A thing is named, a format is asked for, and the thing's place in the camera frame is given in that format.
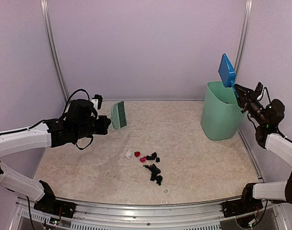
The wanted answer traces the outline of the green hand brush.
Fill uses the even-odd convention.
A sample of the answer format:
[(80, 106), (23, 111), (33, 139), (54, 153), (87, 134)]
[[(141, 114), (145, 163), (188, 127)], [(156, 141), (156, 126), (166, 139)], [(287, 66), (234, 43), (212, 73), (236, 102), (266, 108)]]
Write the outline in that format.
[(120, 130), (127, 125), (124, 101), (120, 101), (112, 105), (110, 119), (113, 128), (116, 130)]

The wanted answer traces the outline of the blue plastic dustpan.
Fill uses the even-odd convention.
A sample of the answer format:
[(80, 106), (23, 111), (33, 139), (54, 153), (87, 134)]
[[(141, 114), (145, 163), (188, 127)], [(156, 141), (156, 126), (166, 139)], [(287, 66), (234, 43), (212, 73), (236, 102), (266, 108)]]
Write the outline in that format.
[(232, 88), (235, 96), (238, 97), (238, 93), (234, 87), (236, 72), (235, 72), (229, 58), (227, 57), (227, 55), (225, 53), (222, 54), (220, 66), (218, 69), (218, 74), (221, 78), (223, 86), (225, 88)]

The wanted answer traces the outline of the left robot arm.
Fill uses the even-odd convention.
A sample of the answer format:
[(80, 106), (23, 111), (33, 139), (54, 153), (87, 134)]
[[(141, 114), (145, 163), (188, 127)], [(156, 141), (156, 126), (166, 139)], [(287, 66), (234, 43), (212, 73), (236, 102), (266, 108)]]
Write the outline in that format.
[(55, 148), (94, 135), (106, 135), (111, 119), (98, 115), (100, 104), (94, 99), (73, 100), (60, 118), (48, 119), (20, 130), (0, 133), (0, 186), (40, 202), (49, 213), (59, 209), (59, 201), (49, 185), (13, 170), (2, 157), (39, 148)]

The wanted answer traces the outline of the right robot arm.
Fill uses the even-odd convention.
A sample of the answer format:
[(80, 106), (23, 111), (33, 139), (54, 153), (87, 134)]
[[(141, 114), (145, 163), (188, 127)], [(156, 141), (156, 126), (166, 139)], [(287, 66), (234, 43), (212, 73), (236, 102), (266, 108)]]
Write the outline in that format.
[[(284, 119), (285, 105), (279, 99), (269, 100), (267, 106), (259, 102), (263, 85), (259, 82), (255, 90), (234, 84), (233, 90), (242, 113), (247, 112), (249, 120), (254, 119), (255, 138), (260, 147), (266, 149), (292, 167), (292, 141), (279, 130), (279, 123)], [(256, 183), (247, 185), (247, 194), (238, 201), (238, 209), (247, 213), (256, 200), (270, 200), (292, 204), (292, 171), (286, 181)]]

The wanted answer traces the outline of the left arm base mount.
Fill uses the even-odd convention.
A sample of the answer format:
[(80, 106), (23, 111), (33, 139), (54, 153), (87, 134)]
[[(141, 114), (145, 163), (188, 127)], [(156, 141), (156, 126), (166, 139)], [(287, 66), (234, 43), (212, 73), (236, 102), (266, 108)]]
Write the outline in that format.
[(39, 201), (35, 202), (34, 209), (51, 215), (72, 219), (76, 204), (56, 199), (51, 195), (44, 195)]

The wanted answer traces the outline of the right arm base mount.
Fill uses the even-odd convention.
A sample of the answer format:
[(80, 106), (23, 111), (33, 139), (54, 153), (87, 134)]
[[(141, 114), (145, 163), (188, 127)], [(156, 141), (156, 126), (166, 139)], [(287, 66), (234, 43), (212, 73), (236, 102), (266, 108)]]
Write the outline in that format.
[(222, 203), (222, 210), (225, 218), (254, 212), (262, 208), (262, 200), (254, 198), (240, 198)]

